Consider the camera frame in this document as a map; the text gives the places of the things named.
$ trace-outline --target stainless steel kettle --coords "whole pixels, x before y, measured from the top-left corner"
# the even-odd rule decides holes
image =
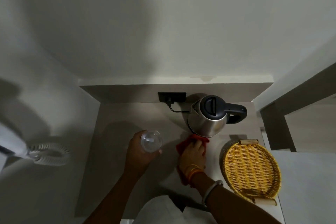
[[[210,95],[192,104],[188,125],[199,136],[212,137],[218,134],[225,124],[241,122],[246,116],[246,107],[225,103],[220,97]]]

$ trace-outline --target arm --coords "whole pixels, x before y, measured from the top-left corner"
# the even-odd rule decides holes
[[[203,169],[205,156],[204,147],[200,141],[190,144],[179,160],[179,168],[187,176],[192,167],[198,165]],[[214,183],[205,173],[196,173],[191,177],[191,183],[203,197],[207,189]],[[209,194],[206,205],[217,223],[269,223],[279,224],[270,214],[258,206],[235,195],[222,186],[216,186]]]
[[[133,187],[145,173],[149,163],[162,153],[161,150],[147,153],[142,149],[140,138],[144,132],[140,131],[136,133],[129,142],[124,173],[83,224],[120,223]]]

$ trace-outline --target coiled cord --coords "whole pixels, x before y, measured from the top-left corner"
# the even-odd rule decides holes
[[[60,157],[44,155],[43,152],[51,150],[59,153]],[[46,166],[63,166],[70,160],[70,151],[57,143],[40,143],[29,146],[28,156],[35,164]]]

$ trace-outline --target kettle handle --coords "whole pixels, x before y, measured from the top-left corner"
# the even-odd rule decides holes
[[[225,103],[225,112],[228,114],[233,114],[233,116],[228,118],[226,124],[235,124],[241,122],[247,116],[246,107],[242,105]]]

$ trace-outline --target plastic cup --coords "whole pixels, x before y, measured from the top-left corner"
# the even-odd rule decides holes
[[[148,130],[141,136],[141,146],[146,152],[155,152],[162,146],[161,135],[156,130]]]

